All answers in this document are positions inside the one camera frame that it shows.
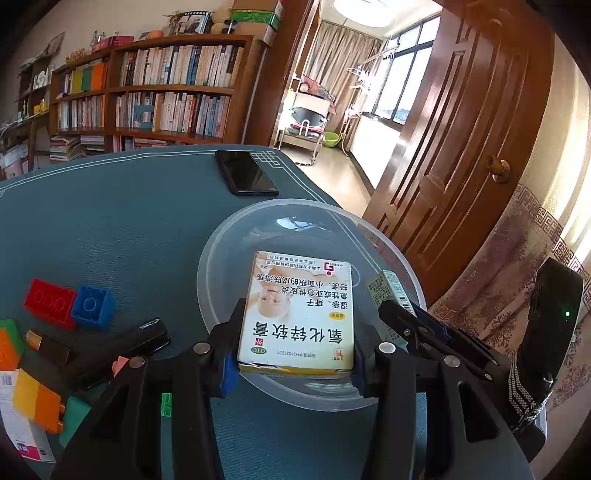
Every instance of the window frame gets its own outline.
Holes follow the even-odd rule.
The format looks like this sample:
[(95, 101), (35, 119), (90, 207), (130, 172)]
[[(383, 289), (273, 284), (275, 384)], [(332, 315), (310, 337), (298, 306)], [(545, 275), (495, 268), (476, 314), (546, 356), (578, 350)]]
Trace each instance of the window frame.
[[(374, 102), (374, 105), (373, 105), (371, 111), (367, 112), (367, 113), (370, 113), (374, 118), (380, 118), (380, 119), (387, 121), (388, 122), (387, 124), (389, 126), (394, 127), (398, 131), (402, 130), (404, 124), (397, 122), (394, 119), (394, 116), (396, 115), (396, 112), (398, 111), (398, 107), (400, 105), (400, 100), (402, 99), (402, 96), (404, 95), (404, 91), (406, 90), (408, 79), (410, 78), (410, 74), (413, 70), (414, 61), (417, 58), (417, 53), (421, 50), (425, 50), (426, 48), (431, 48), (433, 46), (433, 43), (435, 42), (435, 40), (430, 40), (425, 43), (418, 43), (419, 39), (421, 38), (421, 33), (423, 33), (423, 26), (425, 23), (433, 20), (434, 18), (440, 17), (440, 16), (441, 16), (441, 12), (438, 12), (434, 15), (430, 15), (429, 17), (425, 17), (421, 21), (416, 22), (415, 24), (405, 28), (404, 30), (401, 30), (396, 35), (391, 35), (390, 38), (386, 41), (386, 42), (389, 42), (393, 38), (397, 38), (398, 42), (400, 42), (400, 37), (402, 35), (404, 35), (407, 32), (410, 32), (411, 30), (418, 27), (418, 35), (417, 35), (417, 44), (416, 45), (414, 45), (413, 47), (406, 48), (404, 50), (395, 51), (394, 54), (392, 54), (392, 53), (387, 54), (389, 57), (390, 63), (388, 65), (388, 68), (386, 69), (386, 74), (384, 75), (384, 81), (382, 82), (382, 86), (379, 89), (379, 93), (375, 99), (375, 102)], [(401, 57), (403, 55), (407, 55), (409, 53), (413, 53), (413, 59), (411, 60), (410, 67), (408, 68), (408, 72), (406, 74), (406, 78), (404, 79), (404, 84), (402, 84), (402, 90), (400, 90), (400, 95), (398, 96), (398, 100), (396, 102), (396, 105), (395, 105), (394, 109), (392, 110), (392, 115), (389, 118), (377, 115), (375, 113), (375, 111), (378, 108), (379, 101), (382, 98), (382, 93), (384, 92), (384, 88), (386, 87), (386, 83), (388, 82), (388, 78), (389, 78), (390, 72), (392, 70), (392, 64), (394, 63), (394, 59), (396, 59), (397, 57)]]

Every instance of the framed photo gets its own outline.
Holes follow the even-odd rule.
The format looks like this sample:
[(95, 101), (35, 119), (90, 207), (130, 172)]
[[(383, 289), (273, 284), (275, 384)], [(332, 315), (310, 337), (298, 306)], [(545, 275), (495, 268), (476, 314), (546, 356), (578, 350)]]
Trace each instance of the framed photo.
[(177, 24), (175, 34), (204, 33), (210, 15), (211, 12), (206, 11), (184, 12)]

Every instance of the door knob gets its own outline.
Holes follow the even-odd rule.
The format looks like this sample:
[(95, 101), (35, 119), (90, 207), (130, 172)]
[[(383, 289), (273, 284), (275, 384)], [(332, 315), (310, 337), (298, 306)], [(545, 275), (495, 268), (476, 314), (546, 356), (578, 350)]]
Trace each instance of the door knob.
[(506, 183), (511, 174), (511, 167), (505, 160), (500, 160), (493, 155), (488, 156), (486, 169), (491, 173), (492, 179), (497, 183)]

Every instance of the chair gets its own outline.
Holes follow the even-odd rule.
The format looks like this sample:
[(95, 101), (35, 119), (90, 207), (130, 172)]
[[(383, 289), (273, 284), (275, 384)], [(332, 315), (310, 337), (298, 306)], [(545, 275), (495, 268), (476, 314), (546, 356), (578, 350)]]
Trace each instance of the chair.
[(322, 148), (329, 108), (328, 100), (306, 93), (296, 93), (293, 106), (289, 110), (290, 124), (281, 132), (279, 150), (283, 142), (312, 150), (311, 163), (295, 163), (313, 165)]

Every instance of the red lego brick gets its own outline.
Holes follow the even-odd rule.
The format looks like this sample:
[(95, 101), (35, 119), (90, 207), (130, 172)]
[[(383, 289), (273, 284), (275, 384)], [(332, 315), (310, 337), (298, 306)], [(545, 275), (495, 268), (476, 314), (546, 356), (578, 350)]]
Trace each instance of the red lego brick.
[(76, 322), (70, 317), (76, 292), (36, 278), (25, 299), (25, 308), (35, 317), (66, 330), (74, 330)]

